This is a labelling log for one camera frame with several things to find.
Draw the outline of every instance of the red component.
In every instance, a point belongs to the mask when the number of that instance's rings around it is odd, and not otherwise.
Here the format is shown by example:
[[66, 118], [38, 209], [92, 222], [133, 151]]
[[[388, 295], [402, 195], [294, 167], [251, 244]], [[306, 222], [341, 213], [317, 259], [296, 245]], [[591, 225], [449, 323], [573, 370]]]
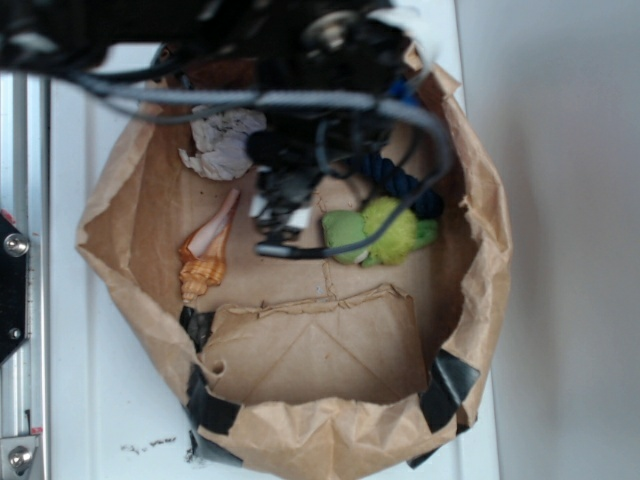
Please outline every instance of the red component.
[[9, 222], [11, 225], [15, 225], [16, 224], [16, 219], [14, 218], [13, 215], [11, 215], [9, 212], [7, 212], [4, 208], [2, 210], [0, 210], [0, 214], [7, 219], [7, 222]]

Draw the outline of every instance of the white wall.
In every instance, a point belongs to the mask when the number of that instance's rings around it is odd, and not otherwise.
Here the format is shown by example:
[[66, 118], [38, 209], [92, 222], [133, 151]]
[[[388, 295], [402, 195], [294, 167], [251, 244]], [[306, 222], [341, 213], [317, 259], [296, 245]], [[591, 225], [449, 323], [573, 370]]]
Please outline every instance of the white wall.
[[515, 241], [493, 369], [502, 479], [640, 478], [640, 2], [457, 8]]

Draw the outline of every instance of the green plush toy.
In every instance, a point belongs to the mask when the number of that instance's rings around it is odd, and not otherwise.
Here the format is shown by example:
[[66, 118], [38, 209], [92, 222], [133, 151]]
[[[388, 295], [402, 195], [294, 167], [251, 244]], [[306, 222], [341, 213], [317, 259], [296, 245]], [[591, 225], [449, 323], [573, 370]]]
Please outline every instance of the green plush toy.
[[[329, 247], [340, 247], [373, 234], [400, 204], [392, 197], [381, 197], [371, 202], [362, 213], [335, 210], [322, 217], [324, 238]], [[373, 265], [399, 265], [413, 250], [432, 243], [438, 234], [435, 220], [418, 220], [411, 210], [405, 210], [391, 224], [382, 237], [368, 248], [336, 255], [345, 265], [362, 263]]]

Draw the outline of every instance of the conch shell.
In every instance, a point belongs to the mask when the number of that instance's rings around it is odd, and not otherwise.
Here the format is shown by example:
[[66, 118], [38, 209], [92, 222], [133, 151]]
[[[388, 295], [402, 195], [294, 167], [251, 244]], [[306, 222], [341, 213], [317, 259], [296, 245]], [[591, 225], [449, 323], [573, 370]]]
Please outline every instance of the conch shell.
[[178, 250], [183, 263], [180, 281], [184, 303], [222, 283], [227, 271], [227, 240], [239, 199], [240, 191], [232, 189], [213, 218], [189, 235]]

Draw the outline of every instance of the crumpled white paper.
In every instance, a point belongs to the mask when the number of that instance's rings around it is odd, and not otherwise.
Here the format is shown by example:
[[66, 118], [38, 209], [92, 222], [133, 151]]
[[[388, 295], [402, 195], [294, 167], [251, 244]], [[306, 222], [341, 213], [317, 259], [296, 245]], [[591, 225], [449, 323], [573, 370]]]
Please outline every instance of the crumpled white paper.
[[[194, 113], [208, 108], [200, 105]], [[186, 167], [198, 175], [212, 180], [233, 180], [246, 173], [251, 159], [245, 151], [245, 143], [253, 132], [267, 128], [262, 112], [235, 108], [210, 117], [191, 122], [193, 139], [198, 152], [191, 157], [179, 149], [180, 158]]]

